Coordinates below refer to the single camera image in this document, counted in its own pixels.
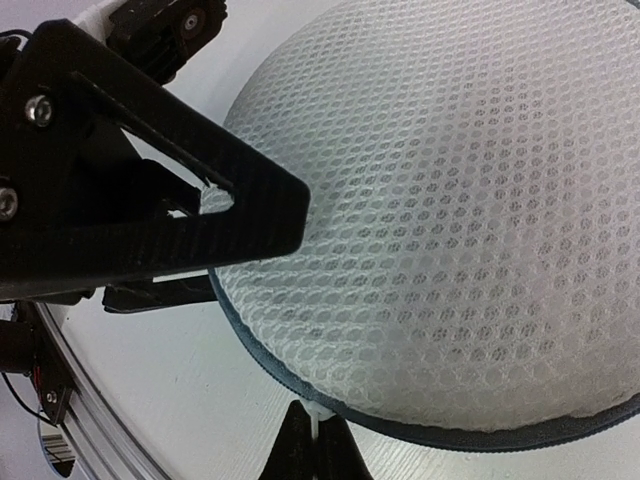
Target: screw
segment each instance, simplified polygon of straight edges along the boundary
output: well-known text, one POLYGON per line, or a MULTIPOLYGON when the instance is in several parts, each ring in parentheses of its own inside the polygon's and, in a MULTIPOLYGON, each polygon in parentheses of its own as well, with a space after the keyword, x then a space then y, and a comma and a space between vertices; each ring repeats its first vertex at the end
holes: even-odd
POLYGON ((193 30, 198 26, 198 22, 199 22, 198 16, 195 13, 192 13, 184 21, 184 29, 187 32, 190 32, 191 30, 193 30))
POLYGON ((8 222, 18 213, 18 194, 13 188, 0 187, 0 222, 8 222))
POLYGON ((53 120, 53 102, 46 95, 31 97, 25 105, 27 120, 36 127, 48 127, 53 120))

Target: circular object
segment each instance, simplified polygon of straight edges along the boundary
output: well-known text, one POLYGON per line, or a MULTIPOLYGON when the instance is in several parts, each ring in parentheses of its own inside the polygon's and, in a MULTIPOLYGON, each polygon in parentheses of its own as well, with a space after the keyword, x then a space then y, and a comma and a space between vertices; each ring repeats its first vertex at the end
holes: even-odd
POLYGON ((0 222, 8 222, 18 213, 18 194, 13 188, 0 187, 0 222))
POLYGON ((31 97, 25 106, 25 114, 36 127, 48 127, 53 121, 53 102, 46 95, 31 97))
POLYGON ((206 12, 201 8, 194 8, 182 22, 182 37, 186 40, 195 38, 202 32, 207 18, 206 12))
POLYGON ((312 190, 299 252, 214 273, 254 357, 450 448, 635 413, 638 20, 622 1, 354 0, 283 44, 226 123, 312 190))

